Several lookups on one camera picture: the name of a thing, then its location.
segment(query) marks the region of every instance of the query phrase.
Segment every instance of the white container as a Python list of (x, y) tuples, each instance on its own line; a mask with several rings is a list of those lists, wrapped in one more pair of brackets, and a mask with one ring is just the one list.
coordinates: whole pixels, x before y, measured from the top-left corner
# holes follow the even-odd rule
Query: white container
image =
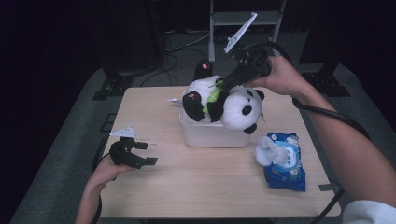
[(219, 121), (200, 123), (191, 119), (184, 109), (180, 109), (184, 141), (190, 147), (245, 147), (250, 134), (225, 128)]

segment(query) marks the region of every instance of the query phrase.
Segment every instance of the table top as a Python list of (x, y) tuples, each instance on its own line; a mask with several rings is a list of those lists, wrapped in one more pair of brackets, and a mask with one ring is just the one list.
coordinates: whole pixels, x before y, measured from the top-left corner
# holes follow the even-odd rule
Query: table top
[[(258, 123), (246, 147), (189, 147), (183, 139), (179, 108), (168, 102), (180, 99), (186, 89), (150, 87), (125, 92), (113, 130), (133, 127), (135, 141), (148, 143), (147, 150), (133, 153), (158, 161), (108, 183), (101, 194), (101, 217), (315, 217), (328, 205), (334, 193), (319, 188), (330, 183), (289, 96), (260, 89), (265, 94), (265, 122)], [(299, 136), (306, 192), (268, 188), (254, 147), (257, 138), (269, 132)], [(110, 136), (105, 153), (119, 140)], [(340, 213), (336, 204), (328, 217)]]

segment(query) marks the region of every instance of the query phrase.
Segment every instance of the panda head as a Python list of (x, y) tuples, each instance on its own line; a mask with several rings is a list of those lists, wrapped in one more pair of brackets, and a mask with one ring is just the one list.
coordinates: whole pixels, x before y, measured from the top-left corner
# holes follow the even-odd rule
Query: panda head
[(229, 129), (253, 133), (262, 113), (263, 99), (262, 91), (243, 86), (232, 88), (224, 103), (221, 123)]

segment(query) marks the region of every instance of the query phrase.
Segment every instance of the human hand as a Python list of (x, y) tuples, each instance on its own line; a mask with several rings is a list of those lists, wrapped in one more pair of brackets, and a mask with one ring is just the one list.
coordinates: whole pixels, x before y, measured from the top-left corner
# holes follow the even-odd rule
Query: human hand
[(271, 74), (248, 83), (250, 87), (264, 87), (281, 95), (299, 98), (304, 91), (312, 91), (313, 87), (283, 57), (268, 57)]
[(93, 186), (101, 186), (101, 189), (104, 189), (106, 183), (114, 180), (117, 175), (133, 170), (134, 168), (127, 165), (114, 164), (110, 155), (106, 155), (101, 159), (95, 171), (92, 173), (88, 184)]

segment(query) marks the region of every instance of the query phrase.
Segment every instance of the stuffed animal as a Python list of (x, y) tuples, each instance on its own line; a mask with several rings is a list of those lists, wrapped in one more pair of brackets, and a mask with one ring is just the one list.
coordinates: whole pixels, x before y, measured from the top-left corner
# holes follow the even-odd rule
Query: stuffed animal
[(264, 93), (243, 86), (223, 91), (221, 83), (220, 76), (194, 80), (182, 98), (186, 114), (197, 122), (220, 121), (226, 128), (252, 134), (262, 114)]

